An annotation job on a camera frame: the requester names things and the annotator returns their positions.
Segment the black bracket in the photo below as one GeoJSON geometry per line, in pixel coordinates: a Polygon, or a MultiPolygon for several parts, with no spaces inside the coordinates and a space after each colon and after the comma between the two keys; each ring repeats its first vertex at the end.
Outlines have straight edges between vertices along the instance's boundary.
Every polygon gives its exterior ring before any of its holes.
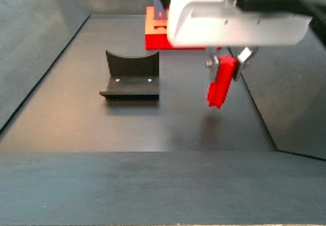
{"type": "Polygon", "coordinates": [[[143,57],[122,57],[105,52],[109,70],[106,91],[100,92],[108,99],[159,98],[159,51],[143,57]]]}

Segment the gray floor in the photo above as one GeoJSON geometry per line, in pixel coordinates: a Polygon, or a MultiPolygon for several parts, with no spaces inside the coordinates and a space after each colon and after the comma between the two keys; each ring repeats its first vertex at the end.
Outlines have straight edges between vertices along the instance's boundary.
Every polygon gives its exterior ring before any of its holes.
{"type": "Polygon", "coordinates": [[[326,224],[326,163],[275,152],[241,81],[207,108],[204,51],[161,52],[157,103],[97,94],[143,34],[92,17],[1,133],[0,224],[326,224]]]}
{"type": "Polygon", "coordinates": [[[326,224],[324,162],[269,152],[0,154],[1,225],[326,224]]]}
{"type": "Polygon", "coordinates": [[[273,151],[243,81],[223,110],[204,100],[201,51],[160,52],[159,102],[106,102],[104,51],[140,56],[144,16],[93,16],[8,129],[0,152],[273,151]]]}

